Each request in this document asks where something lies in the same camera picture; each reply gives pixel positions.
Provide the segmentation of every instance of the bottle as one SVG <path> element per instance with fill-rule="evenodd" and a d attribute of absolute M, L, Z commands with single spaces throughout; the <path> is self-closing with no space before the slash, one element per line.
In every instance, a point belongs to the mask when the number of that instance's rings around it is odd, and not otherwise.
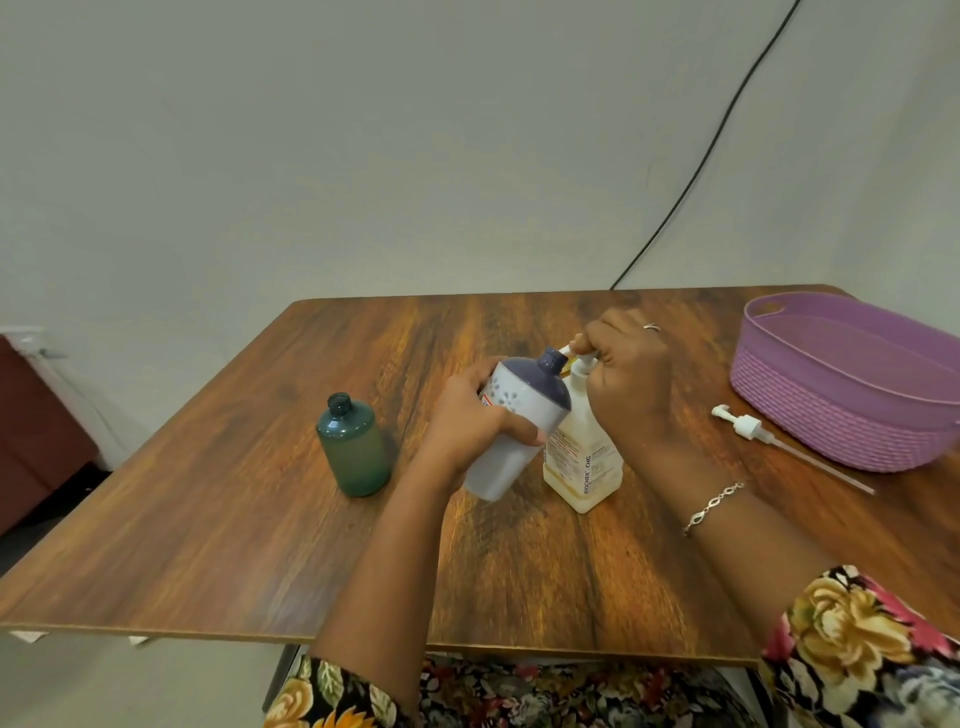
<path fill-rule="evenodd" d="M 597 423 L 587 399 L 587 375 L 596 354 L 577 357 L 564 384 L 570 393 L 570 416 L 543 450 L 543 479 L 577 513 L 586 513 L 620 487 L 623 458 Z"/>
<path fill-rule="evenodd" d="M 337 485 L 348 496 L 371 496 L 390 480 L 390 462 L 372 408 L 346 392 L 330 395 L 317 434 Z"/>
<path fill-rule="evenodd" d="M 560 379 L 564 364 L 566 357 L 551 348 L 537 360 L 504 359 L 493 370 L 480 401 L 504 406 L 550 435 L 570 412 L 570 395 Z M 497 435 L 470 466 L 464 487 L 483 500 L 500 500 L 539 451 L 509 435 Z"/>

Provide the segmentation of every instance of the person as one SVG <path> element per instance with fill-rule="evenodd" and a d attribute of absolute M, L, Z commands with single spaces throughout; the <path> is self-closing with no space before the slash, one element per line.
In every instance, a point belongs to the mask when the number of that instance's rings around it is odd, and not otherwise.
<path fill-rule="evenodd" d="M 732 484 L 671 424 L 670 354 L 648 323 L 638 310 L 608 310 L 571 349 L 599 351 L 587 383 L 597 422 L 683 524 Z M 441 524 L 462 473 L 498 433 L 545 440 L 527 420 L 478 401 L 498 360 L 447 381 L 265 725 L 756 725 L 711 668 L 424 659 Z M 802 726 L 960 726 L 960 645 L 866 574 L 838 566 L 749 489 L 724 497 L 689 536 L 766 645 L 761 673 Z"/>

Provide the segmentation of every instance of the wooden table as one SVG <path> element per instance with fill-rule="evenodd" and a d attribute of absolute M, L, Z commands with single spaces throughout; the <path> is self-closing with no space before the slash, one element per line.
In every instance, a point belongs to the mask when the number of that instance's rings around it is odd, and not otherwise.
<path fill-rule="evenodd" d="M 662 327 L 676 360 L 674 416 L 700 448 L 839 559 L 960 634 L 957 453 L 911 473 L 863 474 L 871 498 L 708 415 L 721 402 L 753 412 L 728 372 L 744 303 L 777 290 L 294 303 L 0 581 L 0 625 L 309 641 L 389 495 L 337 491 L 313 429 L 326 396 L 370 402 L 401 445 L 402 471 L 448 375 L 484 354 L 559 346 L 619 303 L 642 305 Z M 451 501 L 429 642 L 756 658 L 703 557 L 631 473 L 578 516 L 537 461 L 497 503 L 463 492 Z"/>

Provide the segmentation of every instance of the white bottle label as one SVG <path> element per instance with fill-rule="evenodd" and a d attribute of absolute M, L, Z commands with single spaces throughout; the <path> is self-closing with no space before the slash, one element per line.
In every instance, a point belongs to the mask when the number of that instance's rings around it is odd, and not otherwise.
<path fill-rule="evenodd" d="M 543 463 L 579 496 L 588 496 L 607 475 L 616 474 L 623 467 L 613 443 L 595 450 L 585 449 L 561 430 L 546 441 Z"/>

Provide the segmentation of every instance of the forearm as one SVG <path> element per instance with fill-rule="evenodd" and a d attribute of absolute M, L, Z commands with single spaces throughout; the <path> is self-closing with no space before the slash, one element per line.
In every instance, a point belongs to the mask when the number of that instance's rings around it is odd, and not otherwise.
<path fill-rule="evenodd" d="M 672 440 L 645 448 L 623 445 L 621 454 L 666 502 L 682 528 L 732 479 L 689 443 Z M 690 530 L 761 644 L 784 609 L 835 561 L 748 487 L 710 510 Z"/>
<path fill-rule="evenodd" d="M 416 715 L 453 469 L 419 453 L 373 528 L 310 654 L 370 680 Z"/>

